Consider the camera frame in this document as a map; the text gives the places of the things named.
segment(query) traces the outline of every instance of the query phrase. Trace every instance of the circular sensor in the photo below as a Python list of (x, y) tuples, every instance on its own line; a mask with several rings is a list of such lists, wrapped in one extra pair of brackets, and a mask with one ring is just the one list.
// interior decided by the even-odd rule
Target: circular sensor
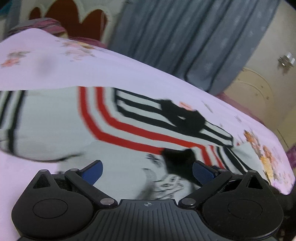
[(33, 212), (40, 218), (57, 218), (62, 216), (68, 209), (67, 203), (59, 199), (45, 199), (37, 202)]
[(255, 201), (239, 199), (229, 203), (228, 211), (237, 218), (253, 219), (262, 213), (262, 207)]

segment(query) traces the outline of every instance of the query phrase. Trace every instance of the compass logo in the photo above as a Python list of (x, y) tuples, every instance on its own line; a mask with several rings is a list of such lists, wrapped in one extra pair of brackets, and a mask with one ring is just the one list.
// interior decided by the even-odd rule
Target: compass logo
[(153, 205), (153, 204), (150, 203), (150, 202), (146, 202), (146, 203), (144, 203), (144, 205), (145, 205), (146, 207), (150, 207), (150, 206)]

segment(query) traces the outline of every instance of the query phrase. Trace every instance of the headboard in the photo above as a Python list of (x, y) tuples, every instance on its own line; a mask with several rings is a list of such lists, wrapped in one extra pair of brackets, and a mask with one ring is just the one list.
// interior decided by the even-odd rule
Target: headboard
[(124, 0), (22, 0), (20, 23), (54, 18), (69, 36), (87, 37), (108, 44)]
[(224, 91), (227, 96), (248, 108), (266, 127), (275, 130), (278, 112), (269, 83), (255, 71), (243, 68), (233, 83)]

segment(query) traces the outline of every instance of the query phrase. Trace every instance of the wall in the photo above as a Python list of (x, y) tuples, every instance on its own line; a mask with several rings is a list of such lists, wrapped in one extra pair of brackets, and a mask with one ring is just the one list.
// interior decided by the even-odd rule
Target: wall
[(0, 42), (3, 40), (5, 30), (5, 18), (0, 18)]
[(36, 0), (22, 0), (22, 7), (20, 11), (20, 23), (29, 19), (29, 14), (33, 9)]
[(296, 57), (296, 10), (281, 1), (277, 13), (246, 67), (262, 75), (274, 92), (277, 126), (296, 103), (296, 67), (283, 76), (277, 59), (291, 52)]
[(296, 143), (296, 105), (279, 125), (276, 133), (285, 151)]

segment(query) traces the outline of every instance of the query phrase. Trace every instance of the curtain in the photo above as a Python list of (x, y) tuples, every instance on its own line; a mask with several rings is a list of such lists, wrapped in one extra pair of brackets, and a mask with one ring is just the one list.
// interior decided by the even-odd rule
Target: curtain
[(256, 49), (280, 0), (130, 0), (109, 49), (216, 95)]
[(20, 10), (22, 0), (11, 0), (11, 7), (6, 16), (4, 38), (7, 37), (8, 31), (18, 25), (20, 20)]
[(0, 1), (0, 20), (6, 17), (11, 7), (11, 4), (12, 4), (11, 1), (7, 1), (7, 0)]

